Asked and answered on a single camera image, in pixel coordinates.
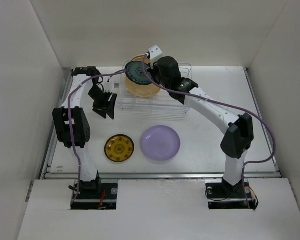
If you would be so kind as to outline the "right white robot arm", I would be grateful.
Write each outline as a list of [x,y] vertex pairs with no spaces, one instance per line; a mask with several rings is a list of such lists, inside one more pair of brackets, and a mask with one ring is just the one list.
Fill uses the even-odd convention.
[[240,191],[239,184],[243,183],[245,157],[254,140],[252,116],[235,114],[211,99],[196,82],[182,77],[179,64],[173,57],[151,59],[145,72],[171,98],[197,111],[222,132],[220,148],[226,161],[221,190],[225,196],[233,197]]

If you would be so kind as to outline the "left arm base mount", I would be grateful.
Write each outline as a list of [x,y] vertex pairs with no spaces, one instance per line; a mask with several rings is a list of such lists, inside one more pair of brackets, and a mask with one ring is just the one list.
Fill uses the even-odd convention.
[[79,194],[77,188],[73,190],[70,203],[71,210],[116,210],[118,197],[118,183],[106,182],[97,185],[93,182],[81,182]]

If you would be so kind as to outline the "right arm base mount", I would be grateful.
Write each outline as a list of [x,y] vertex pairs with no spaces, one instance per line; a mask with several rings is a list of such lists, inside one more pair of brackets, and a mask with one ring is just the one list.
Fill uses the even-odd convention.
[[244,181],[244,187],[241,182],[232,187],[218,179],[207,180],[205,196],[210,210],[256,210],[259,206],[259,199],[248,180]]

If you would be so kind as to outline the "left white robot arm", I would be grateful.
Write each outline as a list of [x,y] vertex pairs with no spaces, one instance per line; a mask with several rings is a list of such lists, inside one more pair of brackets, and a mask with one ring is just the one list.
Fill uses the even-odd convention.
[[72,189],[77,194],[84,191],[94,199],[101,195],[102,186],[88,148],[91,127],[83,105],[91,98],[92,111],[104,119],[113,120],[117,94],[104,90],[101,86],[104,75],[95,66],[77,67],[71,76],[70,93],[60,107],[53,109],[52,117],[58,141],[72,150],[78,161],[77,186]]

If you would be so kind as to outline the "teal patterned small plate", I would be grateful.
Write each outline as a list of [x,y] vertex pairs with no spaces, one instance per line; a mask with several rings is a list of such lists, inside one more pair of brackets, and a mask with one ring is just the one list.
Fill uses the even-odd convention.
[[142,61],[134,60],[125,65],[125,75],[133,83],[141,86],[147,86],[152,82],[145,76],[143,67],[147,70],[150,64],[143,63]]

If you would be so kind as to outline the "amber patterned small plate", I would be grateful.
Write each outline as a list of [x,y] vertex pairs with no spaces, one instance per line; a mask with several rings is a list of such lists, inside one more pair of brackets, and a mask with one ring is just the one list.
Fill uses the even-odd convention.
[[133,140],[124,134],[110,137],[104,146],[105,156],[113,163],[124,163],[134,153],[135,144]]

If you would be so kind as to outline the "purple plastic plate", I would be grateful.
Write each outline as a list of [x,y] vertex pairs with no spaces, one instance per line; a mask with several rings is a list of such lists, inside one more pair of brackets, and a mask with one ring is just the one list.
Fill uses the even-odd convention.
[[178,154],[181,148],[181,139],[173,128],[166,125],[155,125],[142,134],[140,145],[146,157],[152,161],[163,163]]

